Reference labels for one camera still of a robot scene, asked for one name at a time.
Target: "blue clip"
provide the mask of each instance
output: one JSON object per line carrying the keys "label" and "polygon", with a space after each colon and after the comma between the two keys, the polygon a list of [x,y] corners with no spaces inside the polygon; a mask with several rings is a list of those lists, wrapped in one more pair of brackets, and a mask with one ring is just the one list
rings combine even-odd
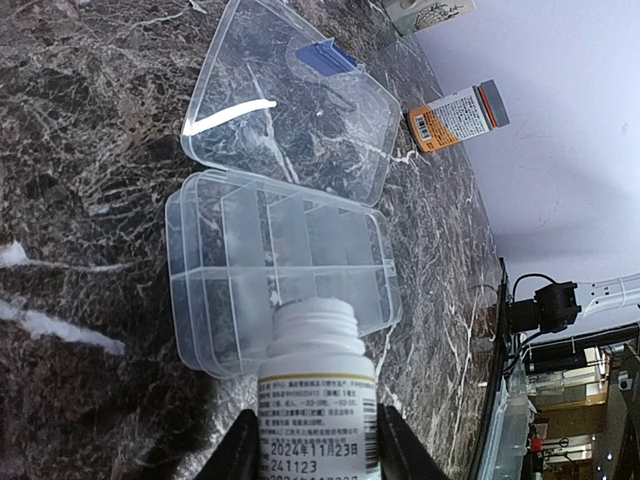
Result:
{"label": "blue clip", "polygon": [[325,77],[350,72],[358,67],[356,61],[344,53],[333,39],[299,48],[296,57]]}

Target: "supplement bottle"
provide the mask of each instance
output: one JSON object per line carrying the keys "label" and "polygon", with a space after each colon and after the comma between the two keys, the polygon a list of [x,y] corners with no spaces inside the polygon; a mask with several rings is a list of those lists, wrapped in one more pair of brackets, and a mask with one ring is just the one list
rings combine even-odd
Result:
{"label": "supplement bottle", "polygon": [[353,308],[289,303],[258,371],[261,480],[379,480],[376,383]]}

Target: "bottle neck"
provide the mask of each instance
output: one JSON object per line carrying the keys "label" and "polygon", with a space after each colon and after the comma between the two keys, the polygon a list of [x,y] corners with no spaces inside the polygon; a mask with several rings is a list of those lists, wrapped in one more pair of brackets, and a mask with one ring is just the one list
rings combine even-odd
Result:
{"label": "bottle neck", "polygon": [[269,358],[291,353],[350,353],[364,355],[353,307],[335,298],[312,298],[276,310]]}

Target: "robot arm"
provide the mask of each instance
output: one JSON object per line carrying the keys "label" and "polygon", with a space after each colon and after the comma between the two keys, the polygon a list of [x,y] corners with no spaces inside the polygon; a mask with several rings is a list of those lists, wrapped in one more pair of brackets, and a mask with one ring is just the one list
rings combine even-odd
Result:
{"label": "robot arm", "polygon": [[508,306],[513,333],[557,333],[594,313],[640,304],[640,273],[597,283],[551,283],[534,298]]}

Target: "marble surface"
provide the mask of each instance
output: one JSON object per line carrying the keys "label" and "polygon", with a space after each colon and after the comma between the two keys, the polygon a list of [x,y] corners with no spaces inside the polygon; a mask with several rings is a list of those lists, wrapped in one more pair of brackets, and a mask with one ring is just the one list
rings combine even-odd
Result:
{"label": "marble surface", "polygon": [[[440,95],[378,3],[290,1],[403,111]],[[191,478],[254,378],[190,371],[173,338],[164,202],[224,0],[0,4],[0,478]],[[377,204],[403,321],[367,338],[381,401],[453,479],[471,461],[500,268],[464,149],[404,124]]]}

